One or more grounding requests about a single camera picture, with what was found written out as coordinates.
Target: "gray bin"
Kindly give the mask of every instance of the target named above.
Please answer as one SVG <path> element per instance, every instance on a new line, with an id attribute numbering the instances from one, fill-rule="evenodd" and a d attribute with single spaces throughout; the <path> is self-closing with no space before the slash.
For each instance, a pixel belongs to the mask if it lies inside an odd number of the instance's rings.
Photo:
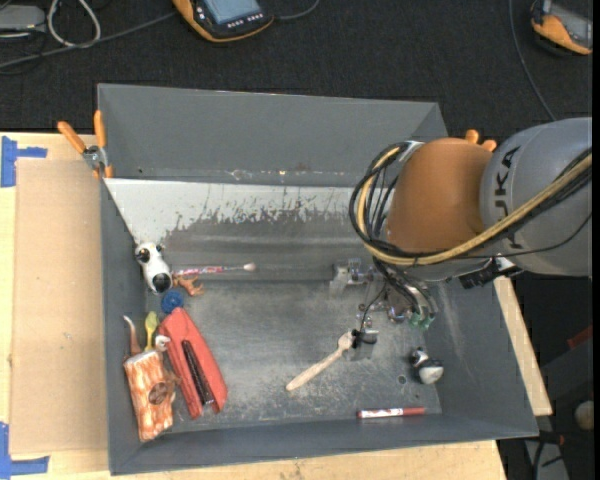
<path id="1" fill-rule="evenodd" d="M 98 107 L 116 176 L 101 185 L 113 474 L 537 435 L 492 285 L 432 285 L 440 313 L 426 332 L 372 314 L 379 335 L 370 357 L 345 357 L 288 393 L 286 383 L 335 350 L 338 337 L 357 325 L 358 304 L 381 286 L 329 292 L 334 263 L 370 261 L 345 205 L 302 213 L 291 204 L 284 218 L 242 214 L 221 222 L 197 210 L 175 227 L 156 217 L 190 212 L 200 190 L 220 189 L 228 203 L 267 187 L 288 189 L 292 203 L 315 201 L 325 190 L 346 200 L 388 144 L 446 136 L 437 104 L 101 84 Z M 137 190 L 115 190 L 125 180 Z M 205 294 L 187 299 L 225 377 L 227 403 L 219 414 L 207 408 L 191 420 L 177 396 L 173 428 L 143 444 L 122 368 L 122 316 L 135 321 L 144 343 L 144 316 L 159 311 L 160 299 L 147 290 L 133 249 L 140 230 L 152 229 L 170 264 L 256 257 L 267 268 L 206 278 Z M 408 356 L 417 346 L 443 361 L 436 384 L 413 378 Z M 356 419 L 359 409 L 407 406 L 426 414 Z"/>

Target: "blue object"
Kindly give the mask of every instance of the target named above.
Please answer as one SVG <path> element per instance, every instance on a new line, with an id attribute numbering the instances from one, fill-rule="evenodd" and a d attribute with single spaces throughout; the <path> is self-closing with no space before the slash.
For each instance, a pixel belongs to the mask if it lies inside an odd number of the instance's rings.
<path id="1" fill-rule="evenodd" d="M 162 302 L 160 303 L 160 307 L 162 311 L 164 311 L 167 315 L 171 314 L 171 312 L 180 308 L 184 305 L 184 297 L 178 290 L 169 290 L 162 297 Z"/>
<path id="2" fill-rule="evenodd" d="M 31 460 L 11 460 L 9 425 L 0 421 L 0 479 L 9 480 L 11 475 L 46 473 L 48 465 L 49 456 Z"/>
<path id="3" fill-rule="evenodd" d="M 16 160 L 19 157 L 46 158 L 45 148 L 28 147 L 18 149 L 18 143 L 2 136 L 2 159 L 0 164 L 0 186 L 13 187 L 16 184 Z"/>

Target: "red stapler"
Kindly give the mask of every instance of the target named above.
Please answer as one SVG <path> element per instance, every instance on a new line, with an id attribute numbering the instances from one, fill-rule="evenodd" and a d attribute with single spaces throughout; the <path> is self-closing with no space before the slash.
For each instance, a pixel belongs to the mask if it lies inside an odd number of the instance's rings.
<path id="1" fill-rule="evenodd" d="M 181 307 L 160 323 L 159 333 L 170 338 L 167 354 L 192 419 L 202 415 L 205 405 L 219 413 L 227 400 L 227 385 L 204 337 Z"/>

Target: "orange device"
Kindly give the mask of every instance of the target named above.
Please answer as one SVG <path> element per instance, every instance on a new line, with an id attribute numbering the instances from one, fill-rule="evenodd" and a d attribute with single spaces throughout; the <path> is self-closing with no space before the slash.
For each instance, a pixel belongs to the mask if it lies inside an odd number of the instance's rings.
<path id="1" fill-rule="evenodd" d="M 531 26 L 543 39 L 580 55 L 593 52 L 593 22 L 552 0 L 536 0 L 531 6 Z"/>
<path id="2" fill-rule="evenodd" d="M 207 41 L 226 43 L 253 36 L 273 23 L 257 0 L 171 0 Z"/>

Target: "pen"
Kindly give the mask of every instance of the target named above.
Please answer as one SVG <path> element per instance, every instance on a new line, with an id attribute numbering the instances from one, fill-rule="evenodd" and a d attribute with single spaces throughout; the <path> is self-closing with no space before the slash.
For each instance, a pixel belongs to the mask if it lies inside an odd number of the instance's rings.
<path id="1" fill-rule="evenodd" d="M 361 409 L 356 412 L 359 419 L 389 418 L 391 416 L 417 416 L 424 414 L 424 407 L 397 407 L 395 409 Z"/>

